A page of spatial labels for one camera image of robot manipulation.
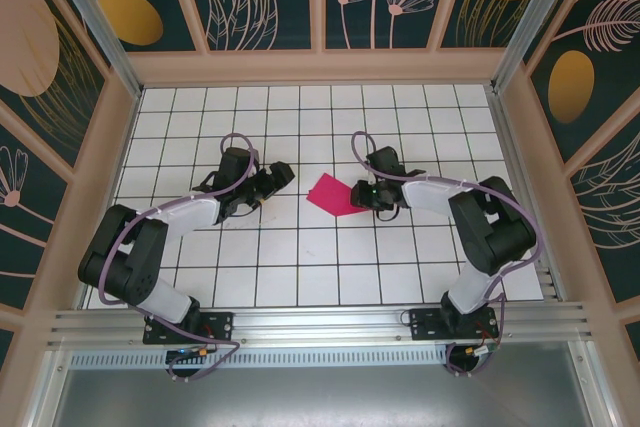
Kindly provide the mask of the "grey metal sheet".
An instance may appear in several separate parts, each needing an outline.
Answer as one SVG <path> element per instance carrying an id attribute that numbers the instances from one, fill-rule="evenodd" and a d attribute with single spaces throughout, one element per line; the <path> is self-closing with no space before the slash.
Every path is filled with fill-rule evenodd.
<path id="1" fill-rule="evenodd" d="M 572 379 L 461 379 L 436 366 L 75 371 L 54 427 L 592 427 Z"/>

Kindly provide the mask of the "long aluminium mounting rail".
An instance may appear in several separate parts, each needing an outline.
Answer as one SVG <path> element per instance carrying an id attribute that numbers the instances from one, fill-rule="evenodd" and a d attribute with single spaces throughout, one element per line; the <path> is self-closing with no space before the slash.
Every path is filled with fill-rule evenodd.
<path id="1" fill-rule="evenodd" d="M 406 306 L 241 308 L 232 339 L 247 347 L 401 345 L 411 341 Z M 46 346 L 62 349 L 124 349 L 142 345 L 143 317 L 124 309 L 58 312 Z M 509 302 L 506 343 L 585 341 L 592 338 L 577 302 Z"/>

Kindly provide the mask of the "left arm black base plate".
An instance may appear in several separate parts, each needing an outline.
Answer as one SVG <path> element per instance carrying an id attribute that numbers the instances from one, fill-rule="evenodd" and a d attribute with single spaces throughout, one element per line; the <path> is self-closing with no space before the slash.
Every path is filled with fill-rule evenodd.
<path id="1" fill-rule="evenodd" d="M 233 330 L 231 312 L 191 313 L 178 324 L 145 317 L 144 345 L 196 345 L 230 341 Z"/>

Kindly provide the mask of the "aluminium side rail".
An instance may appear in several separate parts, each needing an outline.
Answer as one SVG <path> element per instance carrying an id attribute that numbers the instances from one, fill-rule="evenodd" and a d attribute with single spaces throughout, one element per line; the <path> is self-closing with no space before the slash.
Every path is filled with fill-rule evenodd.
<path id="1" fill-rule="evenodd" d="M 550 247 L 539 203 L 534 194 L 530 176 L 517 143 L 515 130 L 507 115 L 505 104 L 502 98 L 492 90 L 491 86 L 485 86 L 484 89 L 511 181 L 511 190 L 520 205 L 537 221 L 540 230 L 537 238 L 545 244 L 543 253 L 534 264 L 506 274 L 503 277 L 503 288 L 507 293 L 507 298 L 511 301 L 537 300 L 537 292 L 540 292 L 540 296 L 546 302 L 568 301 L 569 296 L 563 285 L 558 263 Z"/>

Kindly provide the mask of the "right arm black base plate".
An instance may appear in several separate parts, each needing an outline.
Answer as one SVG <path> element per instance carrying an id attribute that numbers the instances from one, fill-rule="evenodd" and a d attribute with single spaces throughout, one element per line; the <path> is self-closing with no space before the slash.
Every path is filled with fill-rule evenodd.
<path id="1" fill-rule="evenodd" d="M 413 340 L 481 340 L 499 335 L 495 310 L 483 307 L 471 314 L 444 314 L 440 308 L 421 308 L 409 311 L 409 328 Z"/>

